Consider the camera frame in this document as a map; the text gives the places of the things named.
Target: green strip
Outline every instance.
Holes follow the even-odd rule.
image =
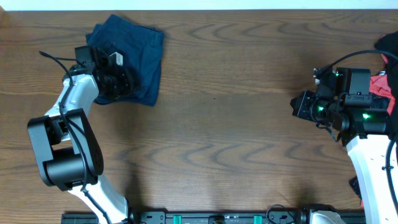
[[[181,224],[182,223],[182,217],[181,215],[175,215],[173,217],[173,224]]]
[[[254,224],[262,224],[262,216],[255,215],[254,216]]]

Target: wooden table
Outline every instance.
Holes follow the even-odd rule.
[[[88,211],[41,181],[26,125],[62,89],[63,70],[38,51],[74,57],[112,13],[166,36],[157,104],[93,105],[89,117],[104,173],[133,207],[359,208],[346,150],[294,118],[289,103],[315,89],[314,67],[396,31],[397,11],[10,12],[0,28],[0,223],[59,223],[64,212]],[[382,60],[341,66],[376,73]]]

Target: white background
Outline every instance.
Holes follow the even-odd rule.
[[[398,9],[398,0],[0,0],[7,11]]]

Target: wooden tabletop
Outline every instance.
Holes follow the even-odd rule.
[[[0,22],[0,223],[59,223],[86,212],[40,179],[27,122],[62,90],[63,70],[39,50],[74,57],[110,14],[165,32],[157,104],[93,105],[105,170],[133,207],[265,210],[326,203],[359,208],[341,143],[292,116],[312,70],[373,49],[397,11],[8,12]],[[382,68],[379,55],[341,66]]]

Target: blue cloth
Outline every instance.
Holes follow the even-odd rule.
[[[118,16],[111,15],[103,24],[97,24],[86,34],[87,45],[103,49],[106,53],[123,55],[123,67],[135,74],[140,87],[132,95],[118,101],[131,101],[154,106],[159,93],[164,34],[154,28],[136,26]],[[96,102],[108,104],[98,97]]]

